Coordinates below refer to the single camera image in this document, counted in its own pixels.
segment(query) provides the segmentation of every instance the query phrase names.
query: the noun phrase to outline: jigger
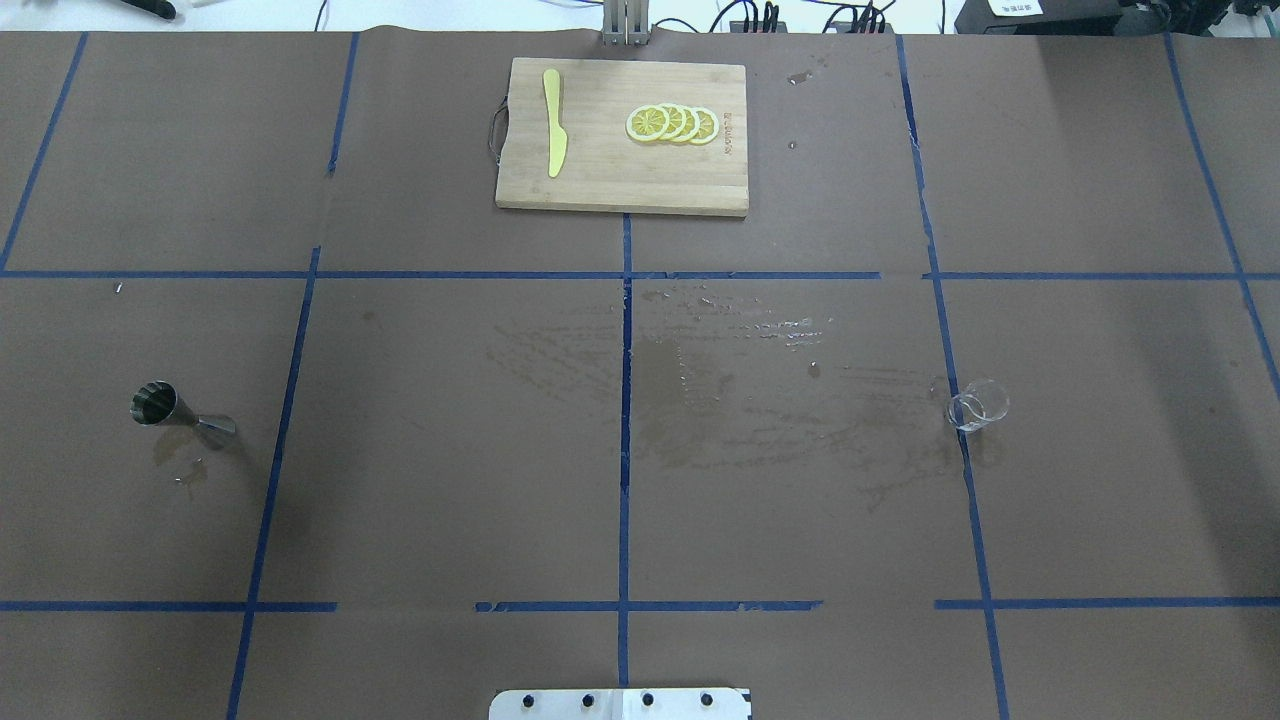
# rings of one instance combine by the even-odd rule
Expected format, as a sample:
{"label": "jigger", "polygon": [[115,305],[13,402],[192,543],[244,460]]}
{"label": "jigger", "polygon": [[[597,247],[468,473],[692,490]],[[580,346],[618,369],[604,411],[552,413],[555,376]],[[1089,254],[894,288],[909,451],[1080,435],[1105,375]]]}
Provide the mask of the jigger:
{"label": "jigger", "polygon": [[184,425],[210,450],[221,450],[236,438],[236,420],[227,415],[197,415],[178,397],[172,384],[147,383],[133,393],[129,415],[140,425]]}

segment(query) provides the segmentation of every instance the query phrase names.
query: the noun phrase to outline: knife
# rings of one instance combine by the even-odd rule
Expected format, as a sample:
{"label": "knife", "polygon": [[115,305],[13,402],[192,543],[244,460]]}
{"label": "knife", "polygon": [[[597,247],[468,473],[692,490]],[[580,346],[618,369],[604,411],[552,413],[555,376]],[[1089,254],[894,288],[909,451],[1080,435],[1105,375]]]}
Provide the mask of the knife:
{"label": "knife", "polygon": [[543,70],[543,90],[547,92],[547,126],[550,137],[547,143],[547,174],[556,177],[564,167],[564,151],[568,147],[568,133],[559,124],[559,70]]}

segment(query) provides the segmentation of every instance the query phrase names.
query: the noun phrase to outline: cutting board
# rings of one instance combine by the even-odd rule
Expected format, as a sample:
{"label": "cutting board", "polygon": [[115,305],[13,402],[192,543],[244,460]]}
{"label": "cutting board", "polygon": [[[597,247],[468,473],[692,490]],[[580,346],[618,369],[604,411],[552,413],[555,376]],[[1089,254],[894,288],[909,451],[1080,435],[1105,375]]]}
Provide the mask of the cutting board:
{"label": "cutting board", "polygon": [[[564,167],[548,177],[543,70],[561,73]],[[626,132],[640,105],[700,105],[721,120],[707,145],[643,143]],[[746,68],[695,63],[516,58],[498,168],[499,208],[745,217]]]}

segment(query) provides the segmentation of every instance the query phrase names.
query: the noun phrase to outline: sticker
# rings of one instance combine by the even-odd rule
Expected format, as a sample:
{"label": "sticker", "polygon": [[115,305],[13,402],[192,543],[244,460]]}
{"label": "sticker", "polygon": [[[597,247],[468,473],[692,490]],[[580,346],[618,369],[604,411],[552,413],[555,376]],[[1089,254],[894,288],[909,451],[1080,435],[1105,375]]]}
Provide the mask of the sticker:
{"label": "sticker", "polygon": [[1000,18],[1025,18],[1028,15],[1043,15],[1039,0],[987,0],[991,12]]}

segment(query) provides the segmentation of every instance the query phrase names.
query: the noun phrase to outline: lemon slice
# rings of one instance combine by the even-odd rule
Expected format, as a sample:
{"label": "lemon slice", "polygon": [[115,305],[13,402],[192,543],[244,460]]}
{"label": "lemon slice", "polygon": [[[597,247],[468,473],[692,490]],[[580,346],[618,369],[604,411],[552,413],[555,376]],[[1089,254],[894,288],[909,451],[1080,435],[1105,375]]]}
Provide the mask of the lemon slice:
{"label": "lemon slice", "polygon": [[627,135],[637,142],[653,142],[667,132],[671,115],[660,105],[641,105],[627,115]]}
{"label": "lemon slice", "polygon": [[719,118],[707,108],[690,108],[698,117],[698,131],[689,138],[690,145],[707,145],[719,135]]}
{"label": "lemon slice", "polygon": [[677,135],[685,132],[685,127],[689,123],[689,118],[684,113],[684,105],[676,105],[675,102],[663,102],[659,105],[663,110],[667,110],[667,132],[662,133],[663,140],[671,140]]}
{"label": "lemon slice", "polygon": [[676,137],[672,137],[671,141],[689,142],[690,140],[694,138],[694,136],[698,135],[698,128],[701,127],[703,120],[701,117],[698,113],[695,113],[692,108],[686,108],[681,105],[680,111],[685,114],[685,119],[687,120],[685,123],[685,132],[677,135]]}

